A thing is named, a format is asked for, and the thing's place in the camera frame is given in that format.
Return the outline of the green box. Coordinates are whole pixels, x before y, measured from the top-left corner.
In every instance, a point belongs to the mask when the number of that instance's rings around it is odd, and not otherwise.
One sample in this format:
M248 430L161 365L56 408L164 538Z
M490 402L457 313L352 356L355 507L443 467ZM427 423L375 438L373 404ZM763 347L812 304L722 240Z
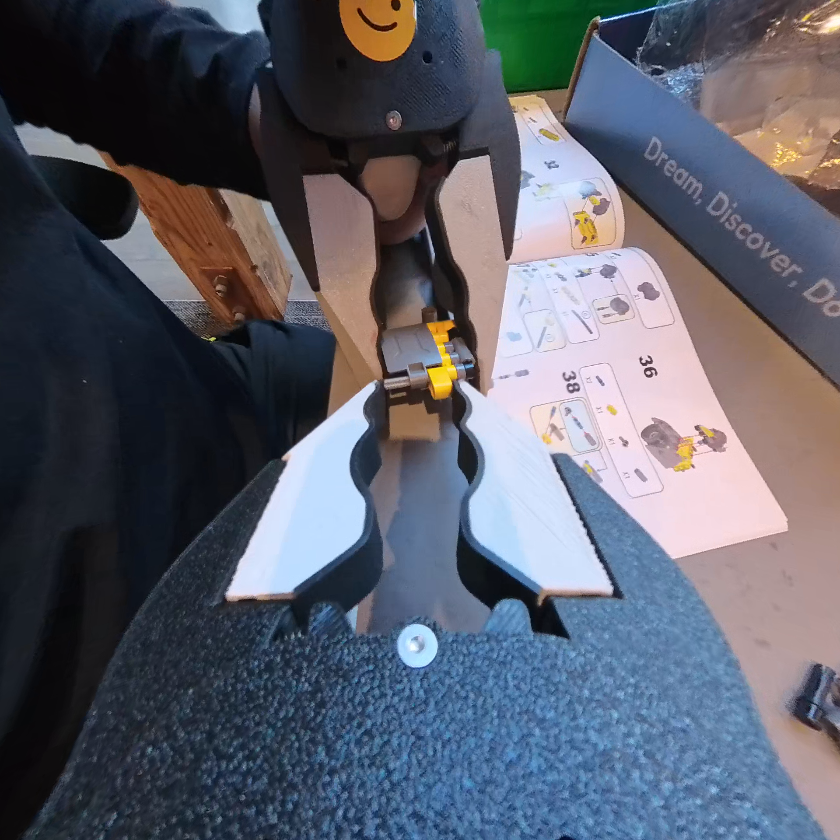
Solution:
M594 18L611 18L656 1L481 1L488 48L500 53L508 93L569 86L585 32Z

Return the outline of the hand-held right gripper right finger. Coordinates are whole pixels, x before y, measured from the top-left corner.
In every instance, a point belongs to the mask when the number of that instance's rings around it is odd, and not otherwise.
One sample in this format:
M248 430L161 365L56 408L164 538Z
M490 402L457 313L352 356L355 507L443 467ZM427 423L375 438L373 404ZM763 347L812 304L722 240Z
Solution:
M455 384L458 572L479 599L614 594L551 453L469 383Z

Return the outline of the instruction booklet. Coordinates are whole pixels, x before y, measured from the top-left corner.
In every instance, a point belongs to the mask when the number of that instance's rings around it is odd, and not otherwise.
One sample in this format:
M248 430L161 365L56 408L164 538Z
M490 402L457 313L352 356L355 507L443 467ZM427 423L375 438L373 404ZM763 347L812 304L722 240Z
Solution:
M520 193L490 397L675 559L786 532L655 259L625 246L604 166L511 97Z

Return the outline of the dark blue cardboard box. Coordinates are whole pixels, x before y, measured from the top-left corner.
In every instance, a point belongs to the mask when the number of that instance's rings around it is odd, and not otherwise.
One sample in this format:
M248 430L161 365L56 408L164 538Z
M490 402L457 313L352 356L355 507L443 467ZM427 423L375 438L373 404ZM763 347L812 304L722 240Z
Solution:
M590 23L564 124L662 227L838 385L838 219L636 67L653 13Z

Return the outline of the grey yellow brick assembly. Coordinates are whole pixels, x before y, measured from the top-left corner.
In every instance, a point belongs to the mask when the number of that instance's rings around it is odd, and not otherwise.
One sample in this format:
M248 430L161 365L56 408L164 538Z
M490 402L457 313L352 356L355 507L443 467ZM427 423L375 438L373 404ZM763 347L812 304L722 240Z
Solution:
M381 336L383 386L389 396L441 402L456 382L476 378L476 359L451 318L435 307L421 311L419 323L387 329Z

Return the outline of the wooden stool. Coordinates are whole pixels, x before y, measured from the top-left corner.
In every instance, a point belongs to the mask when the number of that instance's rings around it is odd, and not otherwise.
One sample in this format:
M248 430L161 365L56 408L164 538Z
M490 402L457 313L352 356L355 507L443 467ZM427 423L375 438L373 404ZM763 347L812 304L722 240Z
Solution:
M291 271L262 203L229 190L181 185L151 171L104 163L126 177L152 232L226 327L285 319Z

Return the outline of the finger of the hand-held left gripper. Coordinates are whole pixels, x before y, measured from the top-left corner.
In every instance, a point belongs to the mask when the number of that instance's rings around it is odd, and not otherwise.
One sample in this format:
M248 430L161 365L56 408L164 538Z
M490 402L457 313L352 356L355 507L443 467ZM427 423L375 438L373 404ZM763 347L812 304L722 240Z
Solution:
M459 160L430 193L427 228L443 280L443 308L473 355L474 386L492 388L508 278L488 154Z
M373 291L379 273L370 198L339 174L303 178L318 273L316 298L362 389L382 378L380 323Z

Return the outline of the crumpled clear plastic bags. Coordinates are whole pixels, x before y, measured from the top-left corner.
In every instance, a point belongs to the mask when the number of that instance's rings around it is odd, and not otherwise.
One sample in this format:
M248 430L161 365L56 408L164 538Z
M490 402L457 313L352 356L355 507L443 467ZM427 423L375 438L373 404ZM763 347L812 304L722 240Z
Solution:
M637 67L839 216L839 2L658 2Z

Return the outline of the person's dark clothed body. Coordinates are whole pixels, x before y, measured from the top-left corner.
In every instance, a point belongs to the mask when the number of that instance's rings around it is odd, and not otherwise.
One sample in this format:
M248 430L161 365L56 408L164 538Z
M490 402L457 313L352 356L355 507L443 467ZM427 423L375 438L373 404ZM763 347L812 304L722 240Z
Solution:
M178 555L326 415L334 338L192 333L2 133L2 838Z

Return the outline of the person's left forearm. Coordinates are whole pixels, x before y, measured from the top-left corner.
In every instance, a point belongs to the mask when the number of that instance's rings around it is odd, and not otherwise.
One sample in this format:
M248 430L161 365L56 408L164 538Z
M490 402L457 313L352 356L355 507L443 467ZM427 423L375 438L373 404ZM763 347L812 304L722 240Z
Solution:
M2 170L27 167L16 123L184 184L266 200L249 107L259 32L167 2L2 2Z

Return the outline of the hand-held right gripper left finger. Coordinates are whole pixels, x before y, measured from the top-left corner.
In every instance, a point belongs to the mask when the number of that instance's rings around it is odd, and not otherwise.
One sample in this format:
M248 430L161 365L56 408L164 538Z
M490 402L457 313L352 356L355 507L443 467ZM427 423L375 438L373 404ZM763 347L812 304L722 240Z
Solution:
M282 469L227 602L360 603L383 569L371 483L382 457L385 389L361 389L281 459Z

